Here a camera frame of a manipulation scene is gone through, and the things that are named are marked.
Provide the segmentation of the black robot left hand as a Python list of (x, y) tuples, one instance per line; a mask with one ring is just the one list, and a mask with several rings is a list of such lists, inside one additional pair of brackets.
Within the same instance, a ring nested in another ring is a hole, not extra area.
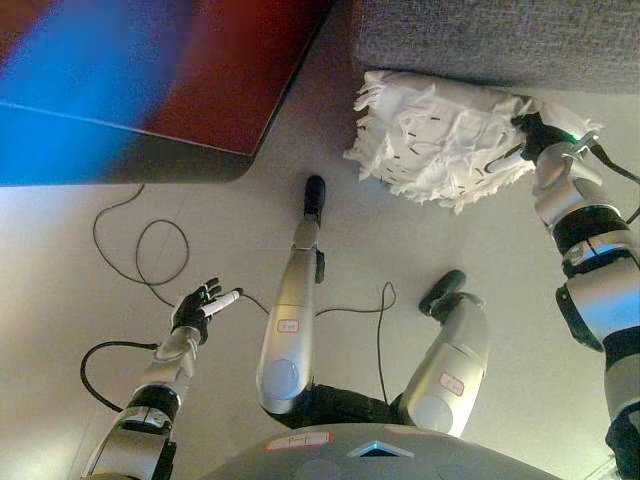
[(199, 345), (208, 341), (208, 328), (215, 315), (240, 299), (242, 288), (222, 292), (217, 277), (201, 284), (195, 291), (184, 296), (172, 313), (172, 330), (191, 328), (199, 334)]

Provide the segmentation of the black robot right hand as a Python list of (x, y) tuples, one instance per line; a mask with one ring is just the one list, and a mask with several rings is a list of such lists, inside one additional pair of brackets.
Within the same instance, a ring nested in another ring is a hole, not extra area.
[(513, 168), (519, 161), (530, 161), (536, 165), (539, 155), (546, 148), (558, 143), (577, 143), (569, 132), (545, 124), (540, 113), (514, 117), (511, 125), (524, 134), (524, 140), (486, 164), (483, 168), (485, 173), (498, 173)]

